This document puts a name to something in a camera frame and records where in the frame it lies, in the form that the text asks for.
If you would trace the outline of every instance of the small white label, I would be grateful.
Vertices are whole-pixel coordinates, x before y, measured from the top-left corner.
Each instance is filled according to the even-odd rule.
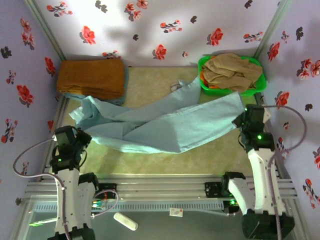
[[[170,216],[182,217],[184,215],[184,210],[182,208],[170,208]]]

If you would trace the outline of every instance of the plastic basket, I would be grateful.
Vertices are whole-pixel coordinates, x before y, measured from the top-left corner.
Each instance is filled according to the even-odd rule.
[[[200,75],[200,72],[202,70],[202,66],[211,58],[212,56],[204,56],[202,58],[200,58],[200,60],[198,61],[198,74]],[[256,64],[258,66],[261,66],[260,62],[256,59],[254,59],[253,57],[250,56],[241,56],[241,59],[249,59],[250,63]],[[220,95],[220,96],[225,96],[228,94],[231,94],[233,91],[230,89],[220,89],[220,88],[216,88],[216,89],[212,89],[212,88],[208,88],[207,86],[205,86],[205,84],[203,83],[203,81],[200,79],[200,84],[201,87],[204,91],[204,93],[206,95]],[[255,88],[250,88],[247,89],[246,91],[241,93],[241,96],[253,96],[256,93],[260,93],[263,90],[265,90],[267,87],[267,81],[266,81],[266,77],[264,75],[264,73],[262,72],[261,76],[259,77],[259,79],[255,82]]]

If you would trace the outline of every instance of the crumpled fabric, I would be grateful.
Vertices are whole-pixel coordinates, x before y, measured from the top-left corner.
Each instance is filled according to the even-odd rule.
[[[198,104],[200,79],[180,84],[180,89],[139,108],[88,96],[70,116],[93,141],[125,153],[183,153],[235,129],[232,121],[244,111],[239,93]]]
[[[224,53],[209,59],[202,66],[203,77],[208,86],[231,89],[242,93],[254,86],[263,73],[261,66],[241,59],[234,53]]]

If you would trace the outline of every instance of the folded towel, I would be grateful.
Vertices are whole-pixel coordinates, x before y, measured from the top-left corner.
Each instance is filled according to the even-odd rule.
[[[110,100],[125,94],[124,85],[125,66],[121,59],[65,60],[56,88],[61,93]]]
[[[224,53],[211,58],[202,70],[209,88],[217,86],[240,93],[253,86],[263,72],[261,66],[249,62],[249,59],[241,59],[234,53]]]
[[[109,100],[103,100],[103,99],[99,99],[101,101],[105,101],[107,103],[111,103],[117,106],[121,106],[122,104],[125,103],[126,100],[126,95],[127,95],[127,88],[128,88],[128,83],[129,83],[129,69],[126,67],[124,69],[124,95],[118,98],[114,98],[114,99],[109,99]],[[78,101],[82,101],[82,99],[86,98],[87,96],[85,95],[81,95],[81,94],[74,94],[74,93],[64,93],[63,94],[66,98],[71,98],[71,99],[75,99]]]

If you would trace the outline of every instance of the floral wallpaper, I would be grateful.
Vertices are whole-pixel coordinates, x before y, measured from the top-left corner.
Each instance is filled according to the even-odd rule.
[[[50,13],[60,14],[63,8],[54,5]],[[55,87],[60,60],[23,1],[2,2],[0,20],[5,33],[0,38],[0,216],[5,216],[0,239],[7,240],[28,183],[15,175],[12,164],[23,150],[50,137],[60,97]],[[38,173],[44,149],[23,157],[17,170]]]
[[[268,81],[262,100],[267,105],[290,106],[306,119],[305,141],[288,151],[302,137],[303,123],[286,109],[270,109],[275,144],[297,190],[313,240],[320,239],[320,15],[314,8],[318,3],[292,1],[258,58]]]
[[[253,56],[279,0],[33,2],[67,59],[121,58],[132,67],[190,67],[214,53]]]

